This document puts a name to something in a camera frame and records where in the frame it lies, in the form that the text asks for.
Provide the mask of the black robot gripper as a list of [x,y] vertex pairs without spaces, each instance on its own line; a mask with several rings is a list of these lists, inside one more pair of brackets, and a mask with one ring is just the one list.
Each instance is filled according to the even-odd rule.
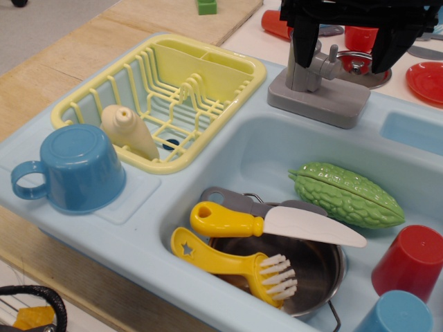
[[380,28],[372,47],[372,73],[378,74],[434,28],[439,10],[439,1],[282,1],[280,20],[294,27],[294,57],[303,68],[311,65],[319,24]]

